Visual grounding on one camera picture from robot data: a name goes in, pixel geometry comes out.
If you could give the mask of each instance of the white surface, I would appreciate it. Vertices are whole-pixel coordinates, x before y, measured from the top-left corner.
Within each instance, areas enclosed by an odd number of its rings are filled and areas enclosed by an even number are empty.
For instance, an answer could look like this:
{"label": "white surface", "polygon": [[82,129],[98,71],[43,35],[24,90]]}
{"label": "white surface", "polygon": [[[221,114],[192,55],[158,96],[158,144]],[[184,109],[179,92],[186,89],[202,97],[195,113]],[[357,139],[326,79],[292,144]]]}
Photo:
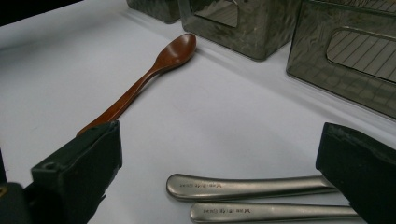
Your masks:
{"label": "white surface", "polygon": [[[73,139],[184,34],[129,9],[86,0],[0,27],[0,146],[9,181]],[[262,63],[197,37],[184,66],[156,78],[121,116],[123,167],[90,223],[191,223],[169,175],[319,175],[324,122],[396,147],[395,122],[288,77],[290,45]],[[340,194],[255,202],[347,204]],[[359,219],[310,223],[364,223]]]}

